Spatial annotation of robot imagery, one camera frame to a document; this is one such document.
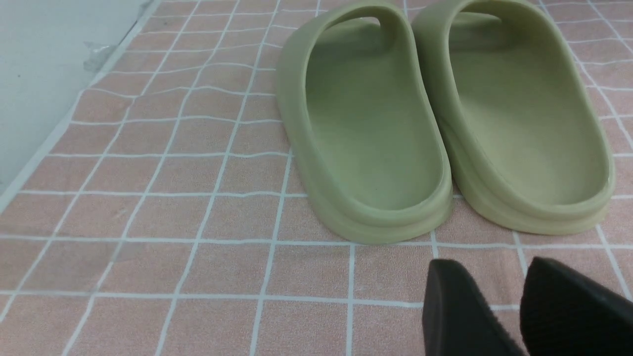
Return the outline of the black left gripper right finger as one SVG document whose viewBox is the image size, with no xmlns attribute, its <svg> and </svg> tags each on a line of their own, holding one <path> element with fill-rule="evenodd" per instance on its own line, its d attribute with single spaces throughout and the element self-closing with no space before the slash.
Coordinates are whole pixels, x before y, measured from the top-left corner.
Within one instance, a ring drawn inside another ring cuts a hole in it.
<svg viewBox="0 0 633 356">
<path fill-rule="evenodd" d="M 556 259 L 535 257 L 520 302 L 531 356 L 630 356 L 632 302 Z"/>
</svg>

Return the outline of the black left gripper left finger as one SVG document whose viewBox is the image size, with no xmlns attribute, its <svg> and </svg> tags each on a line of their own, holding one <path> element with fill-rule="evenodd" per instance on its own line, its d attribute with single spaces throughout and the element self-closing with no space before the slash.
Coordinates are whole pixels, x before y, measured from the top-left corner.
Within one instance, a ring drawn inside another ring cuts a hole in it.
<svg viewBox="0 0 633 356">
<path fill-rule="evenodd" d="M 427 356 L 524 356 L 458 261 L 429 263 L 421 316 Z"/>
</svg>

